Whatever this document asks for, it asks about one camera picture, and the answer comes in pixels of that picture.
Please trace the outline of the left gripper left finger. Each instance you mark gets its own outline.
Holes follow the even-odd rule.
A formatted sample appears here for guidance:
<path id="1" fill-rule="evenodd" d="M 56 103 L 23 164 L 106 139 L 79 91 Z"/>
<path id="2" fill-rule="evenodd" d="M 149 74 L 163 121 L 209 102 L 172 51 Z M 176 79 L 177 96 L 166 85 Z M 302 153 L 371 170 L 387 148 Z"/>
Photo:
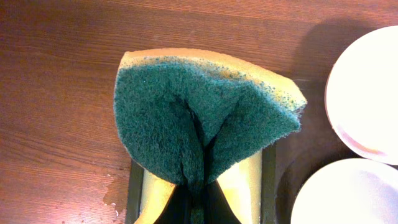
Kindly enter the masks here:
<path id="1" fill-rule="evenodd" d="M 154 224 L 190 224 L 191 210 L 192 195 L 188 187 L 178 185 Z"/>

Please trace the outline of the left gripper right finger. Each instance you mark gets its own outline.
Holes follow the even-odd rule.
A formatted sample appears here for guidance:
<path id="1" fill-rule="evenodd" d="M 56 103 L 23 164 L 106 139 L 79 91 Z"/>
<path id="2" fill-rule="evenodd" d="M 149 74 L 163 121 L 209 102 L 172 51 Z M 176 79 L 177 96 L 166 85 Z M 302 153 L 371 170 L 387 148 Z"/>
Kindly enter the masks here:
<path id="1" fill-rule="evenodd" d="M 203 196 L 205 224 L 241 224 L 217 181 L 205 186 Z"/>

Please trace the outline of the green and yellow sponge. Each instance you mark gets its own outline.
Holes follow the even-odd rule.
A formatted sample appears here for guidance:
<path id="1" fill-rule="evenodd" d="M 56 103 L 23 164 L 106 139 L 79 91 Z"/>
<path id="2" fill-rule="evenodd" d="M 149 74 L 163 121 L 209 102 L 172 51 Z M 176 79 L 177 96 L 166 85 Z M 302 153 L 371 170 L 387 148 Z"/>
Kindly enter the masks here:
<path id="1" fill-rule="evenodd" d="M 199 49 L 126 52 L 114 89 L 118 135 L 132 159 L 194 193 L 299 131 L 306 104 L 291 79 Z"/>

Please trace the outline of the pale blue plate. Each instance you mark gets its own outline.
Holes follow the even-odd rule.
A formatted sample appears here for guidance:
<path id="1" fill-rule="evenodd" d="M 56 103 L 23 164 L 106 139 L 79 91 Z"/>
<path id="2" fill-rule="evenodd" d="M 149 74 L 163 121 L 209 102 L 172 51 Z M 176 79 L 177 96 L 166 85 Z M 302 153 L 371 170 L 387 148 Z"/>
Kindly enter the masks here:
<path id="1" fill-rule="evenodd" d="M 291 224 L 397 224 L 397 169 L 344 159 L 316 171 L 300 189 Z"/>

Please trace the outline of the white plate top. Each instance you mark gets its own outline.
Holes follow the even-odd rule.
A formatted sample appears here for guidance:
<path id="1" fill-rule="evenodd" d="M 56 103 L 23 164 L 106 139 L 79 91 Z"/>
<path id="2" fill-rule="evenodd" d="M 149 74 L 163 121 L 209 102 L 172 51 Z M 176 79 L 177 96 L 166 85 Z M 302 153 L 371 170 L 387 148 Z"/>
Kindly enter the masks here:
<path id="1" fill-rule="evenodd" d="M 397 26 L 367 33 L 343 51 L 326 83 L 325 109 L 352 151 L 397 164 Z"/>

